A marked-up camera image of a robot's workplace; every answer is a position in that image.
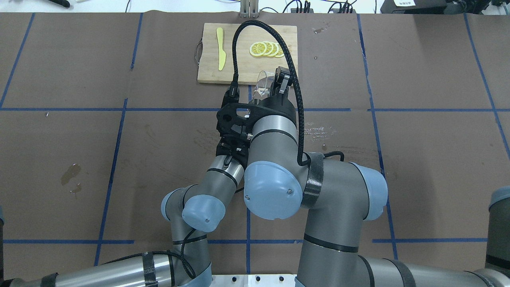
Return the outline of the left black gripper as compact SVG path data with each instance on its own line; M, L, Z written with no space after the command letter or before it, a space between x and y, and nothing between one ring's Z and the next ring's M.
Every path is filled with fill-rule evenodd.
M232 156L233 159L246 168L248 165L250 142L243 141L234 136L222 136L216 147L216 156Z

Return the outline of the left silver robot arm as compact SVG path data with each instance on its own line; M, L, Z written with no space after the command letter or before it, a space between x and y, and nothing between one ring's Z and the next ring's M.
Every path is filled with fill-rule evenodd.
M41 279L2 280L2 287L208 287L212 264L207 234L223 220L247 167L250 136L222 136L199 184L167 194L162 215L171 222L173 246L111 260L68 274Z

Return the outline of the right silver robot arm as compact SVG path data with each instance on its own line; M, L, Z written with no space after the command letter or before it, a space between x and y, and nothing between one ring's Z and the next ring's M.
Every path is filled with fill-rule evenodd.
M308 210L297 287L508 287L509 187L492 193L486 266L474 272L407 265L359 255L362 224L381 216L388 200L384 176L336 152L304 153L304 115L288 100L295 72L276 69L269 96L257 108L273 108L253 120L244 196L258 217L274 220Z

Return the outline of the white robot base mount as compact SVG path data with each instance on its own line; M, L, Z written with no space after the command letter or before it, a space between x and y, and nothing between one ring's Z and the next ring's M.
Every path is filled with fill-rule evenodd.
M213 275L212 287L294 287L295 274Z

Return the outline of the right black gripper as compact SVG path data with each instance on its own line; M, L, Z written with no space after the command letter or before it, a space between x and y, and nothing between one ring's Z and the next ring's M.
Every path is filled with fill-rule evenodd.
M248 107L250 118L259 120L265 116L283 116L297 125L295 106L286 96L287 89L293 84L294 77L290 69L277 67L275 71L275 94L283 96L270 96L264 100L259 100L257 105L251 103Z

